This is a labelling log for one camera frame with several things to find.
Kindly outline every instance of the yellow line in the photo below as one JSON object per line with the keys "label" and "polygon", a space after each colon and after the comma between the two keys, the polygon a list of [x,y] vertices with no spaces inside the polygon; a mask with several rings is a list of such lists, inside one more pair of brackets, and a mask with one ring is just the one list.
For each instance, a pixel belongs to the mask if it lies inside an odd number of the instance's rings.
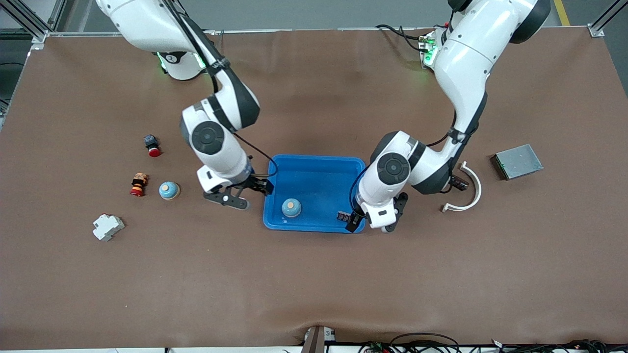
{"label": "yellow line", "polygon": [[571,26],[569,18],[567,18],[567,12],[565,11],[563,0],[554,0],[554,5],[556,5],[556,12],[558,12],[558,18],[560,18],[560,24],[563,26]]}

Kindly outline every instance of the white plastic object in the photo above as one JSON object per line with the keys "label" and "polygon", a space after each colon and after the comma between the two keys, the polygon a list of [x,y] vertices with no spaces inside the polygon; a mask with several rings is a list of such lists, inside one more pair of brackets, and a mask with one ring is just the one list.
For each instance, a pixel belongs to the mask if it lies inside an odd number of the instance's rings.
{"label": "white plastic object", "polygon": [[462,162],[462,164],[460,165],[460,170],[464,171],[468,176],[471,177],[471,180],[473,180],[473,184],[475,185],[475,197],[473,201],[466,206],[454,206],[452,204],[445,204],[445,206],[443,206],[443,212],[447,210],[468,210],[471,207],[475,206],[475,204],[477,204],[477,202],[480,200],[480,197],[482,196],[482,184],[480,183],[480,178],[477,176],[477,174],[475,174],[473,170],[471,170],[471,168],[467,167],[467,161]]}
{"label": "white plastic object", "polygon": [[94,227],[92,232],[98,240],[110,241],[111,236],[124,228],[124,223],[114,215],[102,214],[94,221]]}

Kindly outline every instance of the red cap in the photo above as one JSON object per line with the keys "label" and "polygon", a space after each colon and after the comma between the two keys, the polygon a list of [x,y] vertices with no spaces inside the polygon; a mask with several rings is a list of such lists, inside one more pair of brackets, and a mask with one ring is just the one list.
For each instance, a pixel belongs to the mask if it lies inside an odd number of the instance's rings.
{"label": "red cap", "polygon": [[161,151],[157,147],[150,148],[148,150],[148,155],[151,157],[159,157],[161,156]]}

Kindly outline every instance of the blue tray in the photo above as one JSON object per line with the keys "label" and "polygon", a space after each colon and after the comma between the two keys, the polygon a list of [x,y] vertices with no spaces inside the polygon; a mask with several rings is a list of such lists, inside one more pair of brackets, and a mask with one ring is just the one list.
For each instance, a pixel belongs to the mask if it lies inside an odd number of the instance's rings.
{"label": "blue tray", "polygon": [[[355,157],[276,155],[279,172],[268,178],[274,191],[264,202],[264,224],[282,231],[349,233],[347,223],[336,219],[338,211],[351,213],[349,189],[364,162]],[[272,163],[269,174],[275,171]],[[287,198],[301,202],[295,218],[283,215]],[[355,231],[362,231],[364,222]]]}

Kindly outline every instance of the orange and black toy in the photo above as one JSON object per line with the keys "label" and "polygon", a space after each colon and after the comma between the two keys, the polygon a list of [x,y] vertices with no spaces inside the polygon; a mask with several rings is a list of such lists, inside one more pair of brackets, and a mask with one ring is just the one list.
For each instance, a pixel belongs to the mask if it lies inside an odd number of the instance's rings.
{"label": "orange and black toy", "polygon": [[144,187],[146,186],[147,183],[148,183],[148,176],[146,174],[144,173],[135,174],[135,176],[133,177],[133,182],[131,183],[133,187],[131,189],[131,192],[129,193],[137,197],[144,196]]}

